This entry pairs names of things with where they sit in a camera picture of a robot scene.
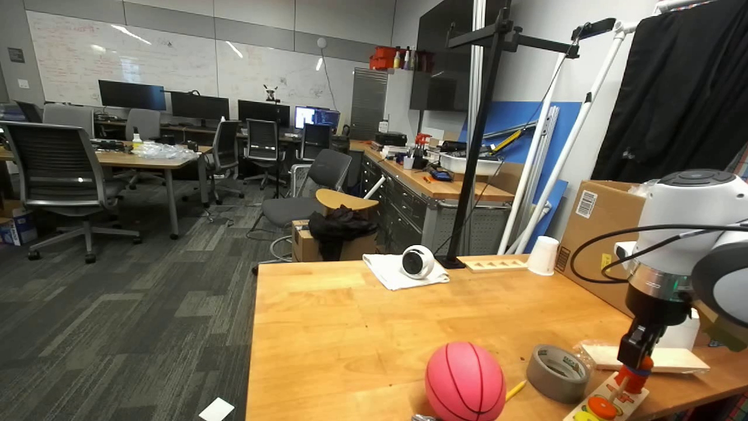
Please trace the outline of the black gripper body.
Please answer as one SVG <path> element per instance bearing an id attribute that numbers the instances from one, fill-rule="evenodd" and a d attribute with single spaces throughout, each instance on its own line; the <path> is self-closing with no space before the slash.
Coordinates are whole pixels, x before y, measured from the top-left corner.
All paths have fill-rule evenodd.
<path id="1" fill-rule="evenodd" d="M 628 370 L 643 370 L 663 332 L 663 323 L 634 320 L 620 340 L 618 361 Z"/>

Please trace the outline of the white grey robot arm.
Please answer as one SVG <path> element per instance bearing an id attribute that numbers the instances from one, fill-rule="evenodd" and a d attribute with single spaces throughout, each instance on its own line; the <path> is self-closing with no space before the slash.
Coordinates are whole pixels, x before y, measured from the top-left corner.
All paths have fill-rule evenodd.
<path id="1" fill-rule="evenodd" d="M 748 186 L 725 172 L 678 172 L 654 180 L 639 218 L 634 313 L 618 361 L 643 370 L 668 325 L 693 310 L 732 352 L 748 344 Z"/>

